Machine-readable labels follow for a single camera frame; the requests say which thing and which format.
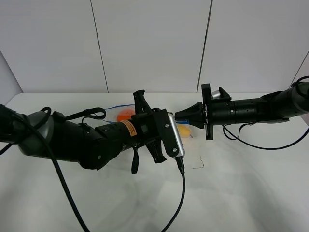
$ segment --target panel seam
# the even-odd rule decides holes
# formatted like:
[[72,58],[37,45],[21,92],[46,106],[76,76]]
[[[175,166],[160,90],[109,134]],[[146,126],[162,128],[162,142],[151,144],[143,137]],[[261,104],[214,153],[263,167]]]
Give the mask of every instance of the panel seam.
[[8,68],[10,69],[10,72],[11,72],[11,74],[13,75],[13,77],[14,77],[14,79],[15,79],[16,83],[18,84],[20,91],[23,93],[23,92],[24,92],[24,91],[23,91],[23,89],[21,88],[21,86],[20,86],[20,84],[19,84],[18,80],[16,79],[16,77],[15,77],[15,75],[14,75],[14,73],[13,73],[13,71],[12,71],[11,67],[9,66],[8,61],[5,59],[4,54],[1,52],[1,50],[0,50],[0,56],[2,56],[2,58],[3,58],[3,59],[4,59],[4,61],[6,62],[6,65],[7,65],[7,66],[8,66]]
[[99,41],[99,39],[98,39],[98,29],[97,29],[97,24],[96,24],[95,13],[94,13],[94,11],[93,11],[92,0],[90,0],[90,4],[91,4],[91,10],[92,10],[93,21],[94,21],[94,23],[95,23],[95,28],[96,28],[96,35],[97,35],[97,41],[98,41],[98,48],[99,48],[99,50],[100,50],[100,56],[101,56],[101,62],[102,62],[102,67],[103,67],[103,73],[104,73],[104,77],[105,77],[106,89],[107,89],[107,92],[109,93],[108,85],[107,85],[107,79],[106,79],[106,74],[105,74],[105,68],[104,68],[104,63],[103,63],[102,51],[101,51],[101,46],[100,46],[100,41]]
[[203,46],[203,53],[202,53],[201,65],[199,67],[199,74],[198,74],[198,81],[197,81],[197,92],[198,92],[199,81],[201,79],[201,73],[202,73],[202,67],[203,67],[203,61],[204,61],[205,46],[206,46],[206,41],[207,41],[209,22],[210,22],[210,19],[211,19],[212,2],[213,2],[213,0],[211,0],[211,5],[209,7],[208,20],[207,20],[207,26],[206,26],[206,33],[205,33],[205,39],[204,39],[204,46]]
[[297,70],[297,72],[296,72],[296,74],[295,74],[295,76],[294,76],[292,82],[290,83],[290,86],[289,86],[289,87],[291,87],[292,83],[294,82],[294,80],[295,80],[295,78],[296,78],[296,76],[297,76],[297,74],[298,74],[298,72],[299,72],[301,66],[303,66],[303,63],[305,62],[305,60],[306,60],[308,54],[309,54],[309,51],[308,51],[307,54],[305,55],[305,58],[303,59],[303,62],[301,62],[301,64],[300,64],[300,66],[299,66],[299,68],[298,68],[298,70]]

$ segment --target blue string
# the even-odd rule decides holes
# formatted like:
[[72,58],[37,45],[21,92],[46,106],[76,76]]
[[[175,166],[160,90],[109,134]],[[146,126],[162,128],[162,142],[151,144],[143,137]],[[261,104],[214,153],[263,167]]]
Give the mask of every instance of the blue string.
[[[133,105],[135,105],[135,104],[117,105],[117,106],[113,106],[111,108],[105,108],[104,110],[110,110],[110,109],[115,109],[115,108],[120,108],[120,107],[125,107],[125,106],[133,106]],[[107,122],[107,123],[114,123],[114,121],[107,121],[107,120],[104,120],[104,119],[102,119],[102,121]],[[188,125],[189,121],[178,121],[176,123],[183,124],[183,125]]]
[[186,121],[186,122],[184,122],[184,121],[176,121],[176,123],[178,123],[178,124],[184,124],[184,125],[187,125],[187,124],[189,124],[189,122],[188,121]]
[[114,109],[114,108],[120,108],[120,107],[124,107],[124,106],[132,106],[132,105],[135,105],[135,104],[128,104],[128,105],[117,105],[117,106],[113,106],[111,108],[106,108],[104,110],[110,110],[110,109]]

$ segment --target cable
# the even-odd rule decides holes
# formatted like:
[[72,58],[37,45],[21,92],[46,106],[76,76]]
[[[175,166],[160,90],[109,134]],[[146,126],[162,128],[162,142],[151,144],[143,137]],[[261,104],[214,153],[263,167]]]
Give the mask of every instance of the cable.
[[244,128],[245,126],[248,126],[248,125],[249,125],[249,126],[252,126],[252,125],[254,125],[254,123],[245,123],[245,124],[242,124],[242,125],[240,126],[239,130],[238,130],[238,136],[237,136],[236,139],[233,139],[233,138],[227,136],[225,130],[227,130],[227,129],[226,129],[226,126],[229,126],[229,125],[230,125],[230,124],[224,125],[224,127],[223,127],[223,134],[224,134],[224,135],[226,136],[226,138],[228,138],[229,140],[237,140],[237,139],[240,137],[240,131],[241,131],[241,129]]
[[55,167],[56,172],[58,174],[58,177],[60,179],[60,183],[61,183],[61,185],[63,187],[63,190],[64,190],[64,192],[65,192],[65,194],[66,194],[66,196],[67,196],[67,198],[69,200],[69,203],[70,203],[70,205],[72,207],[72,210],[73,210],[73,212],[74,212],[74,214],[75,214],[79,224],[81,225],[82,229],[85,232],[90,232],[90,230],[85,225],[85,223],[84,223],[80,213],[78,212],[78,209],[77,209],[77,207],[76,207],[76,205],[74,203],[74,200],[73,200],[73,198],[72,198],[72,196],[70,194],[69,188],[68,188],[67,183],[66,183],[66,181],[65,181],[65,179],[63,177],[63,174],[61,172],[61,169],[59,167],[57,159],[55,158],[55,156],[53,154],[53,151],[51,150],[49,144],[46,142],[45,138],[32,125],[30,125],[28,122],[26,122],[23,118],[19,117],[18,115],[15,115],[15,116],[23,125],[25,125],[42,142],[42,144],[46,148],[46,151],[50,155],[50,158],[51,158],[51,160],[52,160],[52,162],[54,164],[54,167]]
[[177,215],[179,214],[179,211],[183,205],[183,200],[184,200],[184,194],[185,194],[185,177],[184,177],[184,165],[183,165],[183,158],[182,157],[176,157],[176,161],[177,161],[177,165],[178,165],[178,169],[182,175],[182,179],[183,179],[183,190],[182,190],[182,197],[180,199],[180,203],[179,206],[174,214],[174,216],[171,218],[171,220],[168,222],[168,224],[166,225],[166,227],[164,227],[164,229],[161,232],[165,232],[168,230],[168,228],[171,226],[171,224],[173,223],[173,221],[175,220],[175,218],[177,217]]
[[308,78],[309,78],[309,76],[301,77],[301,78],[299,78],[296,82],[294,82],[294,83],[292,84],[293,87],[295,86],[296,92],[297,92],[300,96],[302,96],[302,97],[304,97],[304,98],[306,98],[306,99],[309,98],[309,90],[308,90],[308,92],[307,92],[306,94],[304,94],[304,93],[302,93],[302,92],[299,90],[299,86],[298,86],[298,85],[301,83],[300,81],[302,81],[302,80],[304,80],[304,79],[308,79]]
[[120,108],[120,107],[125,107],[125,106],[132,106],[135,104],[128,104],[128,105],[117,105],[117,106],[113,106],[111,108],[105,108],[104,110],[110,110],[110,109],[114,109],[114,108]]
[[[47,120],[48,120],[50,114],[52,113],[52,109],[49,108],[49,107],[45,107],[45,108],[41,109],[40,111],[43,111],[43,112],[44,112],[44,111],[46,111],[46,110],[47,110],[46,115],[42,118],[41,121],[39,121],[39,122],[34,126],[35,129],[40,128],[43,124],[45,124],[45,123],[47,122]],[[18,144],[18,143],[19,143],[20,141],[22,141],[26,136],[27,136],[27,135],[22,136],[21,139],[18,139],[18,140],[17,140],[15,143],[13,143],[13,144]],[[9,148],[11,148],[11,146],[12,146],[13,144],[8,144],[8,145],[6,145],[6,146],[0,151],[0,155],[3,155]]]
[[177,124],[189,125],[189,121],[176,121]]
[[[50,116],[50,113],[51,113],[51,109],[49,107],[45,107],[43,110],[47,110],[48,113],[47,115]],[[69,188],[68,188],[68,185],[64,179],[64,176],[62,174],[62,171],[61,171],[61,168],[57,162],[57,159],[55,158],[54,156],[54,153],[53,151],[51,150],[49,144],[46,142],[45,138],[37,131],[36,129],[36,126],[32,126],[31,124],[29,124],[27,122],[27,119],[26,119],[26,116],[24,116],[24,118],[20,117],[18,114],[14,113],[14,116],[15,118],[20,122],[22,123],[24,126],[26,126],[27,129],[29,129],[31,131],[31,133],[33,135],[35,135],[40,141],[41,143],[44,145],[44,147],[46,148],[46,151],[47,153],[49,154],[53,164],[54,164],[54,167],[55,167],[55,170],[58,174],[58,177],[59,177],[59,180],[60,180],[60,183],[63,187],[63,190],[68,198],[68,201],[72,207],[72,210],[79,222],[79,224],[81,225],[82,229],[84,230],[84,232],[90,232],[90,230],[87,228],[86,224],[84,223],[83,219],[82,219],[82,216],[80,215],[77,207],[76,207],[76,204],[72,198],[72,195],[69,191]],[[174,214],[174,216],[171,218],[171,220],[168,222],[168,224],[166,225],[166,227],[162,230],[162,232],[165,232],[170,226],[171,224],[173,223],[173,221],[175,220],[175,218],[177,217],[177,215],[179,214],[179,211],[182,207],[182,204],[183,204],[183,201],[184,201],[184,194],[185,194],[185,176],[184,176],[184,164],[183,164],[183,159],[182,157],[177,157],[176,158],[176,161],[177,161],[177,165],[178,165],[178,168],[182,174],[182,179],[183,179],[183,190],[182,190],[182,196],[181,196],[181,200],[180,200],[180,203],[179,203],[179,206]]]
[[255,146],[255,145],[249,144],[249,143],[247,143],[247,142],[241,140],[240,138],[236,137],[232,132],[230,132],[230,131],[228,130],[228,128],[226,128],[227,125],[222,125],[222,126],[223,126],[223,133],[225,134],[225,136],[226,136],[227,138],[229,138],[229,137],[226,135],[225,130],[226,130],[230,135],[232,135],[232,136],[235,138],[235,140],[238,140],[238,141],[242,142],[242,143],[245,144],[245,145],[248,145],[248,146],[251,146],[251,147],[254,147],[254,148],[257,148],[257,149],[261,149],[261,150],[281,150],[281,149],[285,149],[285,148],[291,147],[291,146],[293,146],[293,145],[299,143],[300,141],[302,141],[303,138],[305,138],[306,135],[309,133],[309,128],[308,128],[308,129],[306,130],[306,132],[305,132],[299,139],[297,139],[295,142],[293,142],[293,143],[291,143],[291,144],[289,144],[289,145],[282,146],[282,147],[267,148],[267,147],[260,147],[260,146]]
[[104,119],[102,119],[102,121],[107,122],[107,123],[114,123],[113,121],[106,121]]

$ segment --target orange warning label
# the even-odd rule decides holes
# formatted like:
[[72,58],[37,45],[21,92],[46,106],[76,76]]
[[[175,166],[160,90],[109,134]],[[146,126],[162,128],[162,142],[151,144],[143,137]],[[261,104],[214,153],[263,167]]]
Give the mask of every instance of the orange warning label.
[[127,127],[127,129],[128,129],[129,132],[130,132],[131,137],[137,135],[136,129],[135,129],[134,125],[133,125],[130,121],[128,121],[128,120],[122,120],[122,121],[120,121],[120,122],[122,122],[123,124],[125,124],[125,126]]

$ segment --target white tabletop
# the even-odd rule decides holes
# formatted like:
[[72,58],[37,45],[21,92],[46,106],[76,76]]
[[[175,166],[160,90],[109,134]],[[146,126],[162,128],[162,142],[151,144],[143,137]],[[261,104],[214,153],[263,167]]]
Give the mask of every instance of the white tabletop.
[[[234,100],[262,94],[231,94]],[[152,108],[176,112],[201,101],[200,93],[146,93]],[[129,93],[23,93],[7,107],[30,114],[49,106],[70,115],[86,108],[134,103]],[[102,121],[89,120],[95,127]],[[231,126],[238,131],[239,125]],[[264,147],[287,145],[307,129],[300,117],[283,124],[247,126],[241,138]],[[169,232],[309,231],[309,137],[280,151],[258,150],[223,136],[214,140],[193,128],[183,139],[186,195]],[[181,176],[172,158],[155,164],[140,149],[140,165],[131,174],[127,150],[99,171],[60,161],[75,203],[92,232],[159,232],[174,214]],[[0,157],[0,231],[82,231],[51,160],[26,157],[13,146]]]

